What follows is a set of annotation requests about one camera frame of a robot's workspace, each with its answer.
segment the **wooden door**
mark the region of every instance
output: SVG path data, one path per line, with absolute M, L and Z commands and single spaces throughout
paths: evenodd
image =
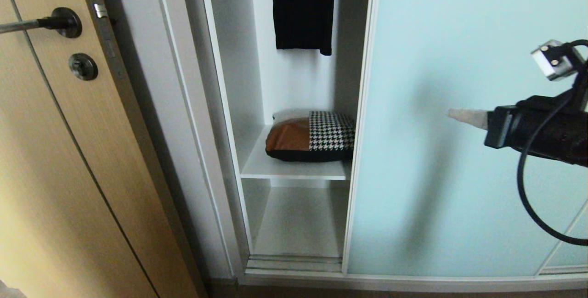
M 103 1 L 0 0 L 0 24 L 56 7 L 82 22 L 75 39 L 0 34 L 0 280 L 30 298 L 204 297 L 110 22 L 94 4 Z M 70 72 L 74 53 L 94 59 L 95 80 Z

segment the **baseboard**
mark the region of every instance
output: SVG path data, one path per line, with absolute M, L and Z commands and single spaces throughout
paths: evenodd
M 247 270 L 239 285 L 319 287 L 395 292 L 529 292 L 587 289 L 587 274 L 523 277 L 415 277 Z
M 203 278 L 202 281 L 205 285 L 218 285 L 218 286 L 237 286 L 237 279 L 210 279 Z

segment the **closet floor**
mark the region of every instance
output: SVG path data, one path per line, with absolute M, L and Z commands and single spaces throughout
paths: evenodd
M 349 190 L 272 187 L 254 255 L 341 258 Z

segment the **black cable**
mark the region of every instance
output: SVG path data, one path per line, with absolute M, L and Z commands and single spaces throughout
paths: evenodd
M 568 45 L 570 45 L 571 47 L 577 47 L 578 45 L 583 45 L 585 47 L 588 47 L 588 40 L 575 40 L 575 41 L 568 43 Z
M 585 40 L 581 40 L 581 41 L 583 41 L 582 45 L 588 46 L 588 41 L 585 41 Z M 583 72 L 580 72 L 579 74 L 581 76 L 583 76 L 584 78 L 586 78 L 585 73 L 586 73 L 586 68 L 583 70 Z M 517 168 L 517 187 L 519 189 L 520 200 L 521 200 L 521 202 L 523 202 L 523 206 L 525 206 L 525 210 L 527 210 L 527 213 L 529 214 L 529 216 L 531 216 L 533 221 L 535 221 L 535 223 L 537 223 L 537 225 L 539 225 L 539 227 L 541 227 L 544 231 L 546 231 L 547 233 L 549 233 L 551 236 L 555 237 L 556 239 L 562 240 L 566 243 L 574 244 L 574 245 L 588 246 L 588 239 L 578 239 L 575 237 L 564 235 L 564 234 L 560 233 L 559 231 L 556 231 L 555 229 L 550 227 L 543 220 L 541 220 L 541 218 L 537 215 L 537 213 L 535 212 L 535 210 L 533 210 L 531 204 L 529 203 L 529 199 L 527 198 L 527 194 L 525 193 L 525 182 L 524 182 L 524 177 L 523 177 L 523 174 L 525 172 L 525 161 L 527 160 L 527 154 L 529 154 L 529 150 L 531 149 L 531 145 L 533 144 L 533 141 L 535 141 L 535 138 L 537 137 L 538 133 L 540 133 L 540 131 L 544 128 L 544 126 L 558 112 L 560 112 L 561 109 L 563 109 L 566 105 L 568 105 L 568 103 L 570 103 L 570 101 L 572 99 L 573 99 L 573 93 L 570 93 L 570 95 L 566 99 L 564 99 L 564 101 L 561 102 L 560 105 L 556 106 L 555 108 L 553 108 L 553 110 L 551 110 L 549 112 L 549 114 L 545 117 L 543 122 L 541 122 L 541 124 L 537 127 L 537 129 L 535 129 L 535 131 L 529 137 L 529 140 L 527 141 L 527 143 L 525 144 L 525 147 L 523 148 L 523 150 L 520 153 L 519 166 Z

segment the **white shelf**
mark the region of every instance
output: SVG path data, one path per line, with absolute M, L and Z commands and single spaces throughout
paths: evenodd
M 247 162 L 242 179 L 349 180 L 351 162 L 300 163 L 284 162 L 265 153 L 265 140 L 271 126 L 265 126 Z
M 348 196 L 346 188 L 272 187 L 252 254 L 340 258 Z

